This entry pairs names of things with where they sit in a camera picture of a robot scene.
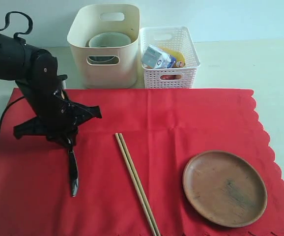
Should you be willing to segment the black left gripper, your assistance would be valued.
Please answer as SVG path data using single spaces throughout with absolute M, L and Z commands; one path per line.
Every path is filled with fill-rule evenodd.
M 17 81 L 16 84 L 36 114 L 36 117 L 14 127 L 16 139 L 45 136 L 49 142 L 73 148 L 77 144 L 78 126 L 92 118 L 102 118 L 99 106 L 86 106 L 70 100 L 62 82 L 30 85 Z

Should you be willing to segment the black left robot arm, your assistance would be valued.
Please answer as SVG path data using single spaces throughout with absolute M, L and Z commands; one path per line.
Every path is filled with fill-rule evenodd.
M 36 116 L 13 128 L 16 139 L 45 136 L 66 148 L 76 145 L 79 125 L 101 118 L 99 106 L 69 99 L 58 75 L 57 58 L 20 39 L 0 34 L 0 80 L 15 81 Z

